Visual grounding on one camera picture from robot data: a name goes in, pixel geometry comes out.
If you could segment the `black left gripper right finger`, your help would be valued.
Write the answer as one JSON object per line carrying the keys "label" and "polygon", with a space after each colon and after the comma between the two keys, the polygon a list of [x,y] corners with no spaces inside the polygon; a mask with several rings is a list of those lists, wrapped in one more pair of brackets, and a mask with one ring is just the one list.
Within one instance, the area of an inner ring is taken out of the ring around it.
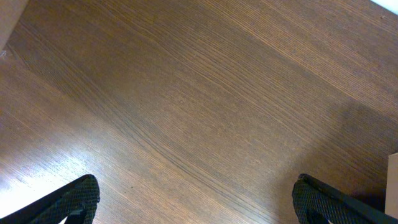
{"label": "black left gripper right finger", "polygon": [[397,224],[397,219],[350,197],[308,174],[294,183],[292,199],[301,224]]}

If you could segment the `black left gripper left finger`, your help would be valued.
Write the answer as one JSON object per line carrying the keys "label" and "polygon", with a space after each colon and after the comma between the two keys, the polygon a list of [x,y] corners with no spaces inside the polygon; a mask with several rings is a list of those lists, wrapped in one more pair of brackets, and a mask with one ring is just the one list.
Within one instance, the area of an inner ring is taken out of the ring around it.
{"label": "black left gripper left finger", "polygon": [[100,202],[98,181],[83,175],[28,206],[1,218],[1,223],[92,224]]}

